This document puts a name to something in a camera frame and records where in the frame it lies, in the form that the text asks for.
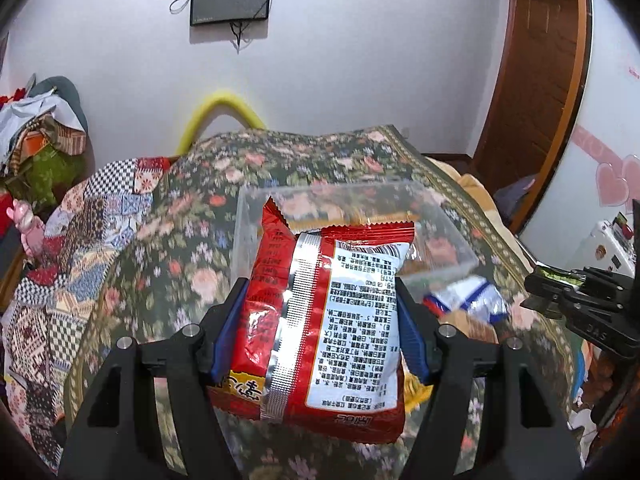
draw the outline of metal screw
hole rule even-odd
[[[453,325],[449,325],[449,324],[444,324],[444,325],[440,325],[440,327],[438,328],[438,333],[443,336],[443,337],[453,337],[458,333],[458,330],[456,330],[456,327],[454,327]]]
[[[182,333],[187,337],[195,337],[200,333],[200,327],[191,323],[182,328]]]
[[[126,350],[132,344],[133,344],[133,339],[130,338],[128,335],[126,335],[126,336],[121,337],[120,339],[118,339],[118,342],[116,343],[116,346],[121,350]]]
[[[520,350],[522,348],[522,339],[510,337],[507,339],[507,346],[511,348],[511,350]]]

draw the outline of plastic bin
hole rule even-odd
[[[243,187],[238,195],[231,282],[251,276],[262,236],[262,207],[273,197],[294,233],[329,225],[415,223],[414,243],[399,271],[416,301],[467,276],[478,258],[419,182],[367,182],[309,187]]]

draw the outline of nutrition label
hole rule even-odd
[[[395,276],[403,244],[353,250],[336,243],[306,405],[342,412],[390,410],[398,403]]]

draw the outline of white cloth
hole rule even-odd
[[[582,459],[587,460],[591,443],[595,440],[596,436],[598,436],[598,428],[591,421],[591,410],[580,410],[577,413],[572,410],[569,416],[569,427],[574,430],[581,426],[584,427],[584,433],[580,439],[580,456]]]
[[[5,104],[0,110],[0,164],[6,164],[9,160],[12,139],[22,131],[25,124],[47,112],[51,112],[59,123],[84,131],[71,106],[62,97],[55,95],[53,90]]]

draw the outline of door frame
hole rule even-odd
[[[495,83],[494,97],[492,98],[491,105],[487,113],[480,140],[478,141],[478,147],[474,153],[474,160],[479,160],[484,152],[488,140],[488,134],[498,109],[500,94],[506,78],[506,65],[511,50],[511,40],[513,38],[515,5],[516,0],[509,0],[509,17],[507,20],[500,70]],[[513,221],[509,225],[509,230],[512,233],[521,231],[526,222],[529,221],[533,215],[546,191],[546,188],[556,173],[556,169],[558,168],[564,149],[571,137],[572,131],[574,130],[575,119],[578,115],[578,110],[582,101],[587,70],[589,68],[589,59],[591,55],[591,27],[591,0],[578,0],[578,35],[575,49],[574,68],[567,92],[567,98],[564,103],[564,109],[551,142],[551,147],[546,154],[545,161],[543,162],[536,177],[536,181],[526,194],[522,204],[513,217]]]

